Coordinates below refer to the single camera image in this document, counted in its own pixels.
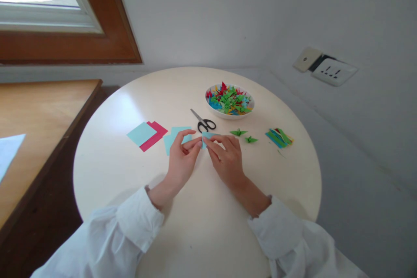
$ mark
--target window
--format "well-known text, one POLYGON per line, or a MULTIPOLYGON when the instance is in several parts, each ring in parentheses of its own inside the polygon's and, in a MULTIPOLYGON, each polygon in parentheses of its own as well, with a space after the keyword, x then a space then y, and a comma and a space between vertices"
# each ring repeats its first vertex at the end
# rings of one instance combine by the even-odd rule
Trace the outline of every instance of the window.
POLYGON ((0 0, 0 30, 103 32, 88 0, 0 0))
POLYGON ((0 0, 0 63, 141 63, 121 0, 0 0))

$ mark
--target wall plate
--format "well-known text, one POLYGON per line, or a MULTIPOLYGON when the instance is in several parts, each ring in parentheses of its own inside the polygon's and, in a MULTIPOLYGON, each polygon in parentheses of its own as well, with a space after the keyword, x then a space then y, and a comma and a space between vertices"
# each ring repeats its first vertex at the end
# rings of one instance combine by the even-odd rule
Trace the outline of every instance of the wall plate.
POLYGON ((302 72, 306 72, 314 64, 314 62, 322 55, 323 52, 321 52, 320 50, 307 47, 300 54, 298 59, 296 59, 292 66, 302 72))
POLYGON ((357 72, 352 65, 332 59, 325 59, 312 75, 334 86, 342 85, 357 72))

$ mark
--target white sleeve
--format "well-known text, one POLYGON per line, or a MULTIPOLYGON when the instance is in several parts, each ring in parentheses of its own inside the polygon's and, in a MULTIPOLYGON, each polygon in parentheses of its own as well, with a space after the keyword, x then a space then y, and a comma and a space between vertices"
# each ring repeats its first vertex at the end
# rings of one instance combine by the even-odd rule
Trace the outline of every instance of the white sleeve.
POLYGON ((248 223, 269 258, 273 278, 367 277, 335 248, 322 227, 298 218, 275 197, 248 223))
POLYGON ((163 220, 141 188, 119 207, 95 211, 32 278, 134 277, 163 220))

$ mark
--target white bowl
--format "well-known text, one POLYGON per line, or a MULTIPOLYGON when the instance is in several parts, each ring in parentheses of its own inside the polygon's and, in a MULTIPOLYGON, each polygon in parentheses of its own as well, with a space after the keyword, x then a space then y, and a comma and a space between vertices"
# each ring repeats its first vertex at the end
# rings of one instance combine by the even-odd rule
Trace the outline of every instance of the white bowl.
POLYGON ((217 84, 217 85, 213 85, 213 86, 211 86, 210 88, 208 88, 206 91, 205 91, 205 93, 204 93, 204 99, 205 99, 205 102, 207 103, 207 106, 208 106, 208 109, 209 109, 209 111, 210 112, 212 112, 214 115, 216 115, 216 116, 218 116, 218 117, 221 117, 221 118, 223 118, 223 119, 233 119, 233 120, 237 120, 237 119, 243 119, 243 118, 245 118, 246 116, 248 116, 248 115, 250 115, 250 114, 252 114, 252 112, 253 112, 253 110, 254 110, 254 108, 255 108, 255 99, 253 99, 253 96, 246 90, 246 89, 244 89, 244 88, 242 88, 242 87, 240 87, 240 86, 238 86, 238 85, 233 85, 233 84, 228 84, 228 83, 225 83, 227 86, 233 86, 233 87, 235 87, 236 89, 237 88, 239 88, 240 89, 240 91, 243 91, 244 93, 246 93, 246 95, 247 96, 250 96, 251 97, 251 101, 249 102, 249 104, 248 104, 248 107, 249 108, 252 108, 252 111, 251 112, 249 112, 249 113, 246 113, 246 114, 243 114, 243 115, 229 115, 229 114, 224 114, 224 113, 222 113, 222 112, 220 112, 220 111, 218 111, 218 110, 216 110, 216 109, 214 109, 214 108, 212 108, 211 106, 210 106, 210 104, 209 104, 209 100, 205 97, 205 95, 206 95, 206 93, 209 91, 209 90, 211 90, 211 92, 213 92, 213 91, 215 91, 216 90, 216 86, 217 86, 217 89, 218 90, 220 90, 220 88, 222 87, 222 84, 220 83, 220 84, 217 84))

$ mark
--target pink origami paper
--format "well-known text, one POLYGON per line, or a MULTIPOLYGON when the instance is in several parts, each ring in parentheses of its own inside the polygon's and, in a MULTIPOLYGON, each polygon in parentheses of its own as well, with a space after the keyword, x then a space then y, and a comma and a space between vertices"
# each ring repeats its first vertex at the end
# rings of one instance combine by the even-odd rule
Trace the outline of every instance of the pink origami paper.
POLYGON ((149 126, 151 126, 154 130, 157 131, 156 134, 154 134, 151 138, 148 139, 144 144, 140 146, 140 149, 145 152, 147 149, 149 149, 151 146, 153 146, 155 143, 157 143, 159 140, 162 139, 162 137, 168 132, 165 128, 163 128, 161 125, 159 125, 157 122, 146 122, 149 126))

